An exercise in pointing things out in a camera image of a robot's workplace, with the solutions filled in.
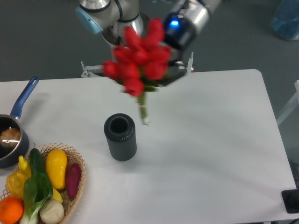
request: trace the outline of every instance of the woven basket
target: woven basket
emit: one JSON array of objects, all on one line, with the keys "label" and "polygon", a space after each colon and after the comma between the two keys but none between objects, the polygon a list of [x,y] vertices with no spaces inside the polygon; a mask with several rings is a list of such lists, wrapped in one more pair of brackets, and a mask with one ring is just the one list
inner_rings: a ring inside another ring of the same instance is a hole
[{"label": "woven basket", "polygon": [[[82,195],[83,187],[85,185],[86,171],[85,171],[85,163],[84,163],[83,158],[80,156],[80,154],[77,152],[77,150],[74,149],[73,147],[65,145],[63,143],[61,143],[61,144],[50,143],[48,145],[38,147],[38,149],[40,150],[40,152],[43,156],[44,161],[46,160],[48,153],[55,148],[62,149],[65,152],[67,159],[68,159],[67,167],[69,167],[73,163],[78,163],[78,164],[80,164],[80,168],[81,168],[81,179],[80,179],[80,184],[78,186],[78,193],[74,199],[71,199],[67,195],[66,190],[58,190],[58,192],[62,196],[62,199],[63,199],[62,205],[64,207],[64,218],[63,218],[63,220],[61,220],[61,222],[59,224],[64,224],[67,221],[67,219],[69,218],[69,216],[71,215],[71,213],[73,212],[73,210],[75,209],[76,204]],[[28,155],[25,156],[25,160],[29,161]],[[3,195],[0,196],[0,200],[2,200],[5,197],[8,197],[10,195],[6,186],[5,186],[5,188],[6,189],[3,191]],[[39,218],[38,224],[44,224],[44,222]]]}]

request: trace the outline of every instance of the cucumber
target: cucumber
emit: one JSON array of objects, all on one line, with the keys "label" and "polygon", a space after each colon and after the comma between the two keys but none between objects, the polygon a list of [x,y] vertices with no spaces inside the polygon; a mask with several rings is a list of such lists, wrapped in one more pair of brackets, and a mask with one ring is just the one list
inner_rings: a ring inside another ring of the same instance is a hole
[{"label": "cucumber", "polygon": [[31,168],[31,173],[41,172],[46,174],[45,164],[43,162],[43,157],[37,148],[33,148],[29,154],[29,163]]}]

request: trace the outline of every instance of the orange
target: orange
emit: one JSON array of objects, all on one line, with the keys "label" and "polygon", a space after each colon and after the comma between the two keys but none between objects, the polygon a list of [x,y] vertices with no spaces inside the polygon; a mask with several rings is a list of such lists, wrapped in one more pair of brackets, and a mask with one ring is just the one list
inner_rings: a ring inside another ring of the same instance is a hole
[{"label": "orange", "polygon": [[14,224],[23,215],[24,207],[22,200],[17,197],[6,197],[0,201],[0,222]]}]

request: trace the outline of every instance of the blue light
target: blue light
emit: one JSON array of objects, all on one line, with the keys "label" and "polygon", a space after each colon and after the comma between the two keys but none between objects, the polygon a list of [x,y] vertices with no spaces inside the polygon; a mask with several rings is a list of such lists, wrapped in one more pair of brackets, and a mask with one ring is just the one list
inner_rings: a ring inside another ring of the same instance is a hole
[{"label": "blue light", "polygon": [[170,26],[171,26],[171,27],[178,27],[178,26],[179,26],[179,23],[178,23],[177,20],[173,20],[173,21],[170,22]]}]

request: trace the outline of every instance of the flower bouquet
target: flower bouquet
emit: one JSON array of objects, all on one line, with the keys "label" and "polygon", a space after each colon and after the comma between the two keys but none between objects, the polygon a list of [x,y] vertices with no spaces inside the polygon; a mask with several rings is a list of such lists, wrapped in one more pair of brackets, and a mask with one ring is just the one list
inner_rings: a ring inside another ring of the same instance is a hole
[{"label": "flower bouquet", "polygon": [[154,92],[158,80],[166,78],[171,48],[161,46],[165,36],[161,19],[149,21],[147,34],[141,38],[132,27],[125,27],[126,47],[116,45],[113,56],[117,62],[105,61],[105,76],[124,86],[124,92],[136,97],[143,124],[149,124],[145,92]]}]

